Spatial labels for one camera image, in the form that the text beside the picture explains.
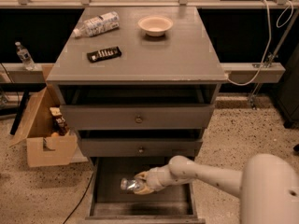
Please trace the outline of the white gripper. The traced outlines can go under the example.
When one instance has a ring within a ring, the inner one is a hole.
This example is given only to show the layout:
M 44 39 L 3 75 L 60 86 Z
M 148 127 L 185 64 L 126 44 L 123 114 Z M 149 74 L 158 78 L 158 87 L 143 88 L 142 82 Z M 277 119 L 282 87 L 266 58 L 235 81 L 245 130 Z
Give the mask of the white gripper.
M 135 175 L 135 179 L 146 180 L 147 187 L 136 189 L 134 194 L 148 195 L 174 184 L 174 177 L 168 166 L 151 168 Z

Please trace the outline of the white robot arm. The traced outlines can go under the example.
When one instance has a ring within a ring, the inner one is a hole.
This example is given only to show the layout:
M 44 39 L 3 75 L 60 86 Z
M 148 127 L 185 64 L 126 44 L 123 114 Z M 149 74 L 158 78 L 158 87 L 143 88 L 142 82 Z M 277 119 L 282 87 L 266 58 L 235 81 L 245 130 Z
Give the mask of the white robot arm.
M 241 171 L 175 156 L 167 165 L 135 178 L 139 195 L 201 180 L 240 199 L 241 224 L 299 224 L 299 175 L 274 155 L 255 155 Z

